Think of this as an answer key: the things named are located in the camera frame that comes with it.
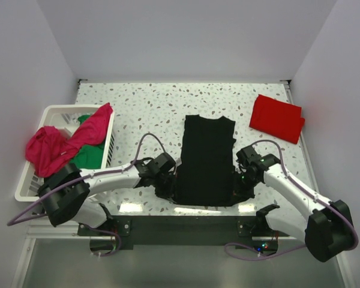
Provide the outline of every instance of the gray wall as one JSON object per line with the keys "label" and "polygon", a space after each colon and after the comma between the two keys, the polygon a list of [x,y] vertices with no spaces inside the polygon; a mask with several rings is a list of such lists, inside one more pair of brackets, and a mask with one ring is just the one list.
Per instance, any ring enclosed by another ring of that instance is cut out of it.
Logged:
{"label": "gray wall", "polygon": [[0,0],[0,287],[9,287],[25,226],[7,227],[19,212],[14,189],[25,144],[44,108],[70,103],[76,78],[35,0]]}
{"label": "gray wall", "polygon": [[[360,0],[338,0],[292,81],[323,194],[351,208],[360,237]],[[346,254],[360,287],[360,245]]]}
{"label": "gray wall", "polygon": [[38,0],[89,80],[291,79],[336,0]]}

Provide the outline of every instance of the folded black garment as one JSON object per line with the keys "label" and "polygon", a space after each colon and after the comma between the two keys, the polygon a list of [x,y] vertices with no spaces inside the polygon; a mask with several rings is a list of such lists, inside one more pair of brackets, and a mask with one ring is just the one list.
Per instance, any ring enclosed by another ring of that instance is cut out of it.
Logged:
{"label": "folded black garment", "polygon": [[180,205],[232,206],[245,199],[235,195],[233,138],[235,122],[221,117],[185,117],[181,162],[173,199]]}

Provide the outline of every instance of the red folded cloth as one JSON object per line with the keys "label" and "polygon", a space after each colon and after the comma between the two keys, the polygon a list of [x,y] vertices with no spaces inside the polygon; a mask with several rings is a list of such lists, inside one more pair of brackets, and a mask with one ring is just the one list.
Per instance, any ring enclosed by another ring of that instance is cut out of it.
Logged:
{"label": "red folded cloth", "polygon": [[264,95],[254,102],[250,127],[297,144],[305,119],[301,107]]}
{"label": "red folded cloth", "polygon": [[39,177],[48,177],[63,168],[83,145],[99,145],[107,136],[109,103],[101,106],[66,139],[53,126],[40,128],[26,145],[25,158],[34,164]]}

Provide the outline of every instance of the white plastic basket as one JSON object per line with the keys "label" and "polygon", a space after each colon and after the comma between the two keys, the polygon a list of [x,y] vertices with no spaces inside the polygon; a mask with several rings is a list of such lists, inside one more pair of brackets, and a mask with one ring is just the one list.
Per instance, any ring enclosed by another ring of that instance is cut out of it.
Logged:
{"label": "white plastic basket", "polygon": [[[45,109],[41,117],[38,129],[43,126],[55,126],[62,134],[71,136],[79,127],[78,117],[93,114],[100,105],[52,105]],[[107,168],[112,161],[113,147],[115,145],[115,134],[113,132],[113,112],[109,119],[107,136],[104,146],[104,155],[101,168]],[[44,178],[35,175],[33,164],[26,161],[20,181],[14,194],[15,199],[20,202],[34,202],[38,199],[37,190],[43,185]]]}

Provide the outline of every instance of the purple cable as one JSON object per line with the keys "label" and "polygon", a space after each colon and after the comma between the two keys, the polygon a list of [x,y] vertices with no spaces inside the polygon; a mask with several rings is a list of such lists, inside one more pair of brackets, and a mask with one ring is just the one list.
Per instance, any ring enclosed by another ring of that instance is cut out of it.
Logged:
{"label": "purple cable", "polygon": [[[281,168],[285,174],[285,176],[287,177],[287,179],[293,184],[295,185],[297,188],[299,188],[305,195],[307,195],[309,198],[312,198],[314,199],[314,196],[308,191],[306,190],[303,186],[301,186],[299,183],[297,183],[291,176],[288,175],[287,173],[287,169],[284,165],[284,158],[283,158],[283,152],[281,150],[281,147],[280,145],[273,141],[273,140],[258,140],[258,141],[255,141],[251,144],[251,146],[257,144],[257,143],[260,143],[260,142],[270,142],[270,143],[273,143],[274,145],[276,145],[277,149],[278,149],[278,153],[279,153],[279,156],[280,156],[280,161],[281,161]],[[352,232],[352,236],[353,236],[353,245],[351,248],[349,248],[348,250],[353,250],[355,249],[358,244],[359,244],[359,236],[355,230],[355,228],[353,227],[353,225],[347,220],[347,218],[345,218],[343,215],[341,215],[336,209],[334,209],[333,207],[331,207],[330,205],[328,205],[327,203],[321,201],[320,199],[317,199],[317,202],[320,203],[321,205],[323,205],[324,207],[328,208],[329,210],[331,210],[336,216],[338,216],[340,219],[342,219],[344,221],[344,223],[348,226],[348,228],[351,230]],[[289,252],[292,252],[292,251],[295,251],[297,249],[300,249],[300,248],[303,248],[305,247],[305,244],[302,244],[302,245],[299,245],[295,248],[291,248],[291,249],[288,249],[286,251],[283,251],[283,252],[280,252],[280,253],[277,253],[277,254],[273,254],[271,256],[263,256],[263,257],[260,257],[260,258],[248,258],[248,257],[241,257],[241,256],[237,256],[237,255],[234,255],[233,253],[229,252],[227,250],[227,248],[229,246],[240,246],[240,247],[243,247],[243,248],[247,248],[253,252],[257,252],[255,249],[247,246],[247,245],[244,245],[244,244],[240,244],[240,243],[234,243],[234,242],[231,242],[231,243],[227,243],[225,246],[224,246],[224,250],[225,252],[231,256],[231,257],[234,257],[236,259],[239,259],[239,260],[246,260],[246,261],[261,261],[261,260],[267,260],[267,259],[271,259],[271,258],[274,258],[274,257],[277,257],[277,256],[280,256],[280,255],[283,255],[283,254],[286,254],[286,253],[289,253]]]}
{"label": "purple cable", "polygon": [[[139,145],[137,146],[137,151],[136,151],[136,156],[135,158],[132,160],[131,164],[126,167],[125,169],[115,169],[115,170],[108,170],[108,171],[102,171],[102,172],[97,172],[97,173],[94,173],[94,176],[99,176],[99,175],[105,175],[105,174],[113,174],[113,173],[121,173],[121,172],[124,172],[124,171],[127,171],[129,169],[131,169],[136,161],[137,161],[137,158],[139,156],[139,153],[140,153],[140,149],[141,149],[141,146],[142,146],[142,143],[143,143],[143,140],[146,136],[152,136],[154,137],[160,144],[162,150],[165,152],[165,148],[164,148],[164,145],[162,144],[162,142],[159,140],[159,138],[156,136],[156,135],[153,135],[152,133],[146,133],[143,135],[143,137],[140,139],[140,142],[139,142]],[[47,194],[45,194],[44,196],[40,197],[39,199],[37,199],[34,203],[30,204],[27,208],[25,208],[22,212],[20,212],[19,214],[17,214],[15,217],[13,217],[10,221],[8,221],[7,223],[7,226],[13,226],[13,225],[16,225],[16,224],[19,224],[19,223],[22,223],[22,222],[26,222],[26,221],[29,221],[29,220],[32,220],[32,219],[36,219],[36,218],[41,218],[41,217],[45,217],[47,216],[47,214],[38,214],[38,215],[32,215],[30,217],[26,217],[26,218],[23,218],[23,219],[20,219],[19,218],[21,216],[23,216],[25,213],[29,212],[31,209],[35,208],[39,203],[41,203],[42,201],[44,201],[46,198],[48,198],[49,196],[51,196],[53,193],[56,193],[57,191],[60,191],[61,189],[64,189],[65,187],[67,186],[70,186],[70,185],[73,185],[77,182],[80,182],[82,180],[86,180],[88,178],[90,178],[91,175],[85,175],[83,177],[79,177],[79,178],[76,178],[76,179],[73,179],[71,181],[68,181],[67,183],[64,183],[52,190],[50,190]]]}
{"label": "purple cable", "polygon": [[107,257],[107,256],[111,256],[111,255],[114,255],[115,253],[117,253],[117,251],[120,250],[121,248],[121,237],[117,234],[117,233],[114,233],[114,232],[110,232],[110,231],[105,231],[105,230],[99,230],[99,229],[95,229],[95,228],[92,228],[91,226],[87,225],[87,224],[83,224],[85,227],[87,227],[89,230],[92,230],[92,231],[95,231],[95,232],[100,232],[100,233],[104,233],[104,234],[108,234],[108,235],[111,235],[111,236],[115,236],[119,243],[117,245],[117,247],[115,249],[113,249],[111,252],[109,253],[106,253],[106,254],[101,254],[100,252],[97,254],[97,256],[100,256],[100,257]]}

